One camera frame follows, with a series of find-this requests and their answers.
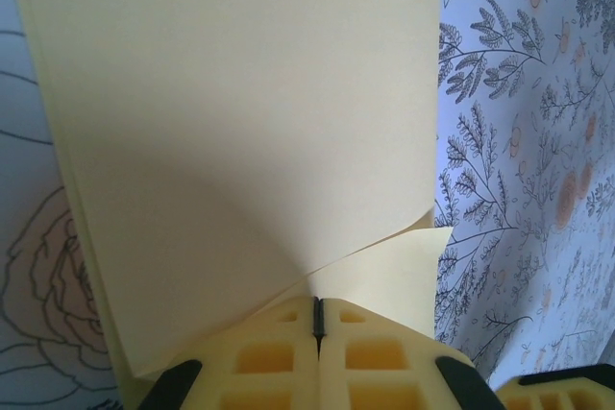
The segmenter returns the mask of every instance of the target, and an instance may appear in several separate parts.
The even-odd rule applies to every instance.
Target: wallpaper
[[[615,3],[441,0],[437,339],[494,387],[615,327]],[[0,0],[0,407],[121,404],[14,0]]]
[[[121,408],[14,0],[0,0],[0,408]]]
[[[615,326],[615,2],[442,0],[437,339],[493,387]]]

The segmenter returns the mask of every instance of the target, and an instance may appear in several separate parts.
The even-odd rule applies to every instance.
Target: botanical pattern
[[[436,337],[494,387],[595,362],[615,327],[611,4],[442,10]]]
[[[0,407],[119,410],[13,0],[0,0]]]

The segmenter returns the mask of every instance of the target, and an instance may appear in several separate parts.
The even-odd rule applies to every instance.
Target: branch drawing
[[[575,253],[575,259],[573,260],[573,264],[570,266],[570,269],[566,273],[566,279],[564,280],[564,287],[562,288],[561,295],[559,297],[559,302],[557,303],[557,308],[560,308],[564,302],[568,299],[568,290],[571,282],[572,276],[577,271],[577,266],[580,262],[581,249],[577,250]]]
[[[553,201],[557,194],[559,171],[553,168],[553,162],[561,153],[561,135],[553,134],[543,129],[538,139],[538,152],[533,173],[527,174],[520,171],[517,174],[517,178],[523,185],[523,193],[527,197],[523,202],[523,209],[527,209],[531,204],[535,204],[537,208],[535,212],[528,215],[525,219],[521,217],[520,213],[516,216],[517,224],[522,229],[521,236],[523,237],[519,250],[523,249],[530,237],[537,239],[540,242],[543,257],[540,267],[546,266],[547,270],[549,270],[547,266],[547,248],[551,231],[550,226],[546,225],[546,209],[548,208],[548,203]],[[567,220],[570,219],[570,215],[567,213],[568,205],[570,205],[569,202],[561,200],[558,204],[559,223],[564,226],[568,223]]]
[[[504,350],[505,343],[507,339],[512,334],[515,327],[519,324],[519,322],[523,320],[530,320],[533,322],[532,317],[530,316],[521,316],[512,321],[507,319],[507,314],[498,315],[496,313],[495,308],[489,309],[482,316],[482,328],[485,330],[496,330],[495,334],[487,340],[485,344],[483,344],[479,350],[472,356],[472,362],[475,363],[477,369],[483,374],[490,375],[495,369],[498,360],[500,359],[500,355]],[[493,346],[499,345],[495,352],[495,357],[493,360],[488,361],[490,366],[490,371],[485,373],[483,364],[485,356],[492,349]]]
[[[585,207],[587,216],[591,217],[596,213],[601,220],[603,215],[613,207],[615,203],[615,175],[609,175],[606,181],[598,183],[596,188],[587,198]]]
[[[491,99],[505,93],[512,97],[525,81],[524,65],[528,61],[546,64],[541,55],[545,36],[536,18],[530,18],[527,13],[518,10],[519,21],[511,23],[495,0],[486,1],[492,12],[480,8],[482,21],[470,25],[471,29],[480,32],[479,41],[485,46],[483,49],[463,51],[458,28],[440,23],[438,86],[446,81],[449,85],[446,93],[457,94],[456,103],[472,97],[480,82],[493,88],[489,94]],[[513,44],[515,39],[521,41],[521,46]],[[487,67],[487,56],[502,53],[507,56],[497,66]]]
[[[511,199],[504,175],[495,169],[497,131],[485,123],[478,103],[470,108],[469,117],[459,115],[457,129],[459,137],[448,139],[449,165],[440,175],[443,204],[437,203],[436,223],[454,226],[461,215],[479,232],[463,237],[454,232],[440,259],[436,325],[441,341],[455,338],[459,316],[467,313],[472,298],[479,299],[484,291],[502,236],[518,229],[508,219]],[[459,170],[453,181],[451,173]],[[458,196],[473,199],[462,214]]]
[[[518,283],[514,285],[510,291],[512,305],[516,306],[519,300],[526,294],[529,288],[529,282],[540,269],[540,262],[536,256],[531,253],[520,255],[517,260],[517,272],[512,275]]]
[[[553,124],[555,124],[563,118],[565,113],[570,111],[572,113],[570,126],[572,127],[578,119],[578,111],[580,109],[589,110],[591,107],[592,102],[597,96],[598,86],[600,82],[603,81],[607,68],[608,64],[604,69],[599,69],[598,66],[591,61],[591,83],[587,84],[583,81],[579,70],[573,83],[569,79],[564,81],[564,95],[562,98],[559,98],[558,92],[553,89],[551,84],[548,84],[543,91],[540,101],[540,111],[543,119],[553,120]]]

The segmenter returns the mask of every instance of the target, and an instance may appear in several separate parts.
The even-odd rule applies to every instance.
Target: paper sheet
[[[133,372],[431,207],[437,0],[20,1]]]
[[[353,253],[310,274],[261,310],[305,295],[337,298],[433,338],[435,275],[451,231],[411,230]]]

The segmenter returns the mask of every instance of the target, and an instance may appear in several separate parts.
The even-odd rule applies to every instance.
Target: leaf drawing
[[[456,103],[474,96],[481,82],[493,88],[489,93],[491,99],[505,94],[512,97],[525,83],[526,63],[534,60],[545,64],[541,55],[545,37],[538,21],[519,10],[519,20],[510,22],[495,0],[486,1],[492,12],[480,7],[481,21],[470,25],[480,33],[479,42],[484,49],[463,51],[458,28],[440,24],[438,85],[446,81],[446,94],[456,95]],[[513,44],[516,38],[521,42],[520,46]],[[488,55],[504,53],[507,56],[497,67],[487,66]]]
[[[465,197],[470,197],[477,192],[477,177],[474,172],[466,168],[455,183],[455,188]]]
[[[610,175],[606,181],[599,182],[598,186],[587,198],[587,216],[591,217],[596,213],[600,220],[615,203],[615,175]]]
[[[459,210],[457,209],[459,199],[455,196],[455,190],[451,183],[451,175],[446,168],[440,173],[438,180],[444,200],[444,209],[436,200],[440,214],[435,217],[435,226],[437,228],[456,226],[459,224]]]
[[[506,215],[506,209],[508,207],[508,189],[504,184],[504,177],[501,170],[498,170],[498,189],[500,190],[500,203],[502,204],[503,213]]]
[[[466,160],[467,151],[459,138],[449,136],[449,147],[446,149],[449,157],[449,168],[458,168]]]

